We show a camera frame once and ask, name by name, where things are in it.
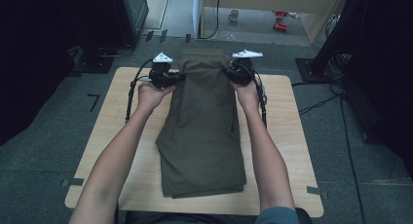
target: person's left hand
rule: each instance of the person's left hand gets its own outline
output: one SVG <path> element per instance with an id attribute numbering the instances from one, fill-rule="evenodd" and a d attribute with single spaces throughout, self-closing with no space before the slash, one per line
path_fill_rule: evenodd
<path id="1" fill-rule="evenodd" d="M 175 86 L 157 89 L 151 83 L 143 82 L 138 87 L 138 106 L 153 111 L 162 101 L 165 95 L 172 92 Z"/>

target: person's left arm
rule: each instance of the person's left arm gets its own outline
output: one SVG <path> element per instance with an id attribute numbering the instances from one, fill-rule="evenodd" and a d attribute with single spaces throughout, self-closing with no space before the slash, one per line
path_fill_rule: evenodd
<path id="1" fill-rule="evenodd" d="M 116 205 L 146 121 L 173 89 L 158 90 L 149 83 L 139 86 L 136 110 L 97 158 L 69 223 L 113 223 Z"/>

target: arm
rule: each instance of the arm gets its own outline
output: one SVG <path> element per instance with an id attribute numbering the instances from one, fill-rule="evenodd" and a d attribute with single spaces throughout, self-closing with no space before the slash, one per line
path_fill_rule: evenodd
<path id="1" fill-rule="evenodd" d="M 260 209 L 286 206 L 295 210 L 285 162 L 261 120 L 255 84 L 232 85 L 246 116 Z"/>
<path id="2" fill-rule="evenodd" d="M 146 121 L 173 89 L 157 90 L 149 83 L 139 86 L 136 110 L 97 158 L 69 223 L 113 223 L 116 205 Z"/>

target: dark green trousers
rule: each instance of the dark green trousers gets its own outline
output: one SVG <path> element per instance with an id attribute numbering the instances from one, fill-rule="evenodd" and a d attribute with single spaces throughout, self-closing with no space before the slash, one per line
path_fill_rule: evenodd
<path id="1" fill-rule="evenodd" d="M 156 141 L 162 188 L 173 198 L 241 192 L 246 183 L 235 91 L 222 72 L 229 62 L 215 50 L 183 51 L 186 80 L 173 91 Z"/>

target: light wood tabletop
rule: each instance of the light wood tabletop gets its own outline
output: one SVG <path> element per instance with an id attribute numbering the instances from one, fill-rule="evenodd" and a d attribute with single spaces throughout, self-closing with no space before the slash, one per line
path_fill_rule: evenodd
<path id="1" fill-rule="evenodd" d="M 131 67 L 121 67 L 116 71 L 74 176 L 85 179 L 83 185 L 101 151 L 125 124 L 128 92 L 136 72 L 137 68 Z M 148 73 L 149 69 L 145 68 L 141 75 Z M 318 185 L 290 81 L 286 76 L 279 75 L 261 75 L 261 79 L 268 96 L 268 132 L 287 165 L 294 202 L 297 207 L 304 208 L 310 216 L 320 217 L 323 214 L 320 196 L 310 194 L 307 190 L 308 187 L 317 190 Z M 241 144 L 246 173 L 244 191 L 185 199 L 164 197 L 161 187 L 160 155 L 155 140 L 169 112 L 170 98 L 171 94 L 164 97 L 146 124 L 131 166 L 131 173 L 120 197 L 119 209 L 257 215 L 258 190 L 252 168 L 246 120 L 239 104 Z M 136 104 L 137 92 L 133 98 L 132 110 Z M 65 200 L 66 206 L 76 206 L 82 189 L 83 186 L 70 186 Z"/>

